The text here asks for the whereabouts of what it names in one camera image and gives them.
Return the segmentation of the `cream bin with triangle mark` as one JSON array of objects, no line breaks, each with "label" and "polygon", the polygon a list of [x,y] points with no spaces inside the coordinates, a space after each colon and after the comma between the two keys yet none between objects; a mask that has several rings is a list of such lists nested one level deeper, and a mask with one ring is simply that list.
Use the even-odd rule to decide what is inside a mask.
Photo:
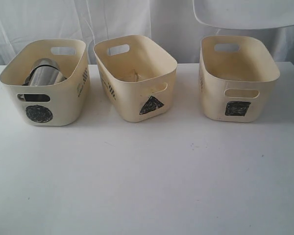
[{"label": "cream bin with triangle mark", "polygon": [[[94,46],[103,90],[120,116],[139,122],[165,113],[173,101],[177,61],[152,39],[130,35]],[[138,82],[130,82],[136,70]]]}]

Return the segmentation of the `cream bin with square mark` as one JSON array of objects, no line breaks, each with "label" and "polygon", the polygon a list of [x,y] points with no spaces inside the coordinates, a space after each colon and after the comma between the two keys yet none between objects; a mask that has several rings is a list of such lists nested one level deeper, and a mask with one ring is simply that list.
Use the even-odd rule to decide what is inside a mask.
[{"label": "cream bin with square mark", "polygon": [[201,40],[199,90],[210,119],[253,122],[265,110],[280,71],[266,46],[247,36]]}]

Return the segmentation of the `steel mug with handle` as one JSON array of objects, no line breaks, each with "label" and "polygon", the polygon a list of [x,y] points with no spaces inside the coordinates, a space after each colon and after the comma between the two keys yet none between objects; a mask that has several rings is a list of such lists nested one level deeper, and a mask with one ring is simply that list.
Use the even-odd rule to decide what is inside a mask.
[{"label": "steel mug with handle", "polygon": [[[30,74],[23,86],[48,86],[66,80],[56,61],[49,58],[38,59],[34,62]],[[50,97],[46,94],[18,94],[18,99],[25,102],[48,102]]]}]

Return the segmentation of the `white square plate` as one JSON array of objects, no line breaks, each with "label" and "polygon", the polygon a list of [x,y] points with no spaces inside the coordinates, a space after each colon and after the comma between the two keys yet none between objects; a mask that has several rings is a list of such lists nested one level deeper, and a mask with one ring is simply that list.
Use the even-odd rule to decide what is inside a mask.
[{"label": "white square plate", "polygon": [[272,29],[294,25],[294,0],[194,0],[198,22],[224,29]]}]

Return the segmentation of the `wooden chopstick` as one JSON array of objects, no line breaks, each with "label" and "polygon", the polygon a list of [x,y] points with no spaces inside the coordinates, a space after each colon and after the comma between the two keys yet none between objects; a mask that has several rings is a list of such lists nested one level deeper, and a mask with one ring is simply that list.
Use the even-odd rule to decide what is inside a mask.
[{"label": "wooden chopstick", "polygon": [[138,82],[139,81],[139,78],[140,78],[140,76],[139,76],[139,74],[137,73],[136,70],[133,70],[130,73],[130,76],[129,77],[130,77],[130,79],[129,79],[130,82]]}]

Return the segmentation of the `cream bin with circle mark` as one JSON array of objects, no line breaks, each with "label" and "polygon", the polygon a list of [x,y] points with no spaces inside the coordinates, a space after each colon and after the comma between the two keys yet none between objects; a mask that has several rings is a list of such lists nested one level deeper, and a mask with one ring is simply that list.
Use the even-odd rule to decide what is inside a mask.
[{"label": "cream bin with circle mark", "polygon": [[[48,58],[65,80],[46,86],[24,85],[34,62]],[[90,87],[86,44],[74,39],[45,39],[25,46],[0,74],[23,121],[37,126],[64,126],[80,115]]]}]

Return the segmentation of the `white curtain backdrop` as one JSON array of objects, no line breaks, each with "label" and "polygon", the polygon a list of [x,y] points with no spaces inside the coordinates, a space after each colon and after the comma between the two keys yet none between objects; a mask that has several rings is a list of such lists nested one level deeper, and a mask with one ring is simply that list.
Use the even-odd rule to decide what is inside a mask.
[{"label": "white curtain backdrop", "polygon": [[0,65],[40,39],[78,39],[95,63],[95,43],[144,35],[179,63],[199,61],[200,40],[244,35],[261,40],[276,61],[294,64],[294,26],[272,30],[227,30],[200,24],[190,0],[0,0]]}]

